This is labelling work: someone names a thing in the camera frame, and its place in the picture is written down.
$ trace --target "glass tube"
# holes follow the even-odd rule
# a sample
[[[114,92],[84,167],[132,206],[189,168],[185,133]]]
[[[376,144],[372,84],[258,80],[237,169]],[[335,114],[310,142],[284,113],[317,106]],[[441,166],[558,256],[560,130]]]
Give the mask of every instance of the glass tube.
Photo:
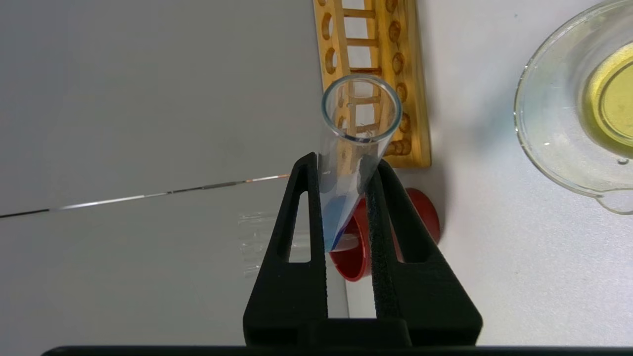
[[[336,249],[349,219],[394,132],[398,95],[372,75],[348,75],[330,85],[322,101],[318,181],[325,251]]]

